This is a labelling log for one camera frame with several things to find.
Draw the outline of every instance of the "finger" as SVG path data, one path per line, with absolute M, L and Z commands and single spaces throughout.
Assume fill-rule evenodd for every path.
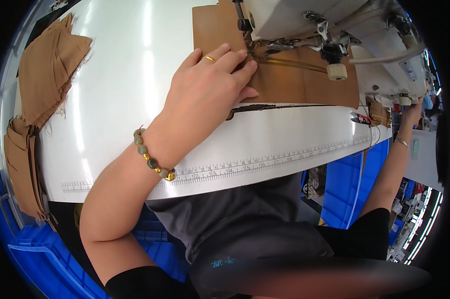
M 225 43 L 225 44 L 219 46 L 218 48 L 216 48 L 214 51 L 211 51 L 210 53 L 208 53 L 206 56 L 209 56 L 209 57 L 215 59 L 215 62 L 216 62 L 223 55 L 225 55 L 228 51 L 230 51 L 230 45 Z M 202 59 L 198 63 L 198 65 L 212 65 L 212 64 L 214 64 L 214 62 L 211 61 L 210 59 Z
M 240 62 L 245 60 L 246 56 L 246 50 L 240 50 L 238 52 L 230 51 L 223 55 L 220 60 L 217 60 L 215 67 L 227 73 L 231 73 Z
M 233 107 L 238 105 L 241 101 L 243 101 L 246 98 L 254 98 L 254 97 L 257 97 L 259 95 L 260 94 L 254 88 L 249 87 L 249 86 L 243 87 L 243 89 L 238 94 L 237 99 L 233 103 Z
M 188 55 L 188 57 L 183 61 L 183 63 L 180 65 L 180 69 L 187 69 L 191 68 L 194 65 L 197 64 L 198 59 L 202 55 L 202 50 L 200 48 L 196 48 L 192 53 Z
M 250 81 L 252 75 L 257 71 L 257 67 L 257 62 L 252 60 L 247 62 L 242 69 L 239 69 L 232 74 L 232 76 L 237 80 L 238 88 L 240 88 L 240 90 Z

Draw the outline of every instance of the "stack of fabric pieces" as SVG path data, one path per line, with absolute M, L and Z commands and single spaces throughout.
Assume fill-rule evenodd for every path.
M 35 158 L 38 132 L 66 99 L 91 43 L 71 34 L 72 21 L 71 14 L 54 21 L 24 50 L 18 72 L 22 116 L 10 120 L 4 136 L 7 172 L 19 209 L 45 221 L 51 218 Z

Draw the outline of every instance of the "industrial sewing machine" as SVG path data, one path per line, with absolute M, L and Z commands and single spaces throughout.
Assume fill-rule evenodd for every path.
M 351 59 L 350 63 L 383 64 L 395 80 L 389 94 L 374 95 L 408 106 L 417 103 L 426 91 L 426 69 L 420 55 L 426 47 L 396 0 L 232 2 L 238 13 L 238 28 L 253 56 L 307 47 L 320 52 L 329 63 L 329 79 L 345 80 L 341 58 L 349 55 L 350 45 L 355 45 L 375 58 Z

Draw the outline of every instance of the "woman's hand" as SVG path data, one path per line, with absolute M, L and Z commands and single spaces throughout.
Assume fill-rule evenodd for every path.
M 422 98 L 419 98 L 418 104 L 413 104 L 406 108 L 401 117 L 401 125 L 413 127 L 418 125 L 421 118 Z
M 236 104 L 258 95 L 256 90 L 246 87 L 257 70 L 255 61 L 232 74 L 245 60 L 245 50 L 231 52 L 230 45 L 223 44 L 207 55 L 215 63 L 206 58 L 199 61 L 201 56 L 202 51 L 196 49 L 181 64 L 172 78 L 162 112 L 146 130 L 147 134 L 166 136 L 167 142 L 171 142 L 160 150 L 174 155 L 163 167 L 175 166 L 225 121 Z

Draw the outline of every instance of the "forearm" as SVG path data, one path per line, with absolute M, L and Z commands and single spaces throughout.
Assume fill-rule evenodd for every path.
M 157 117 L 142 134 L 150 156 L 167 170 L 182 159 L 173 150 L 170 132 Z M 137 146 L 128 146 L 102 171 L 89 192 L 81 212 L 81 237 L 110 241 L 125 236 L 136 225 L 147 196 L 160 179 L 138 154 Z
M 397 138 L 410 144 L 411 135 L 412 125 L 401 123 Z M 381 207 L 391 211 L 391 206 L 401 185 L 404 170 L 406 169 L 406 162 L 407 147 L 401 142 L 395 142 L 389 150 L 388 157 L 385 159 L 377 175 L 360 216 Z

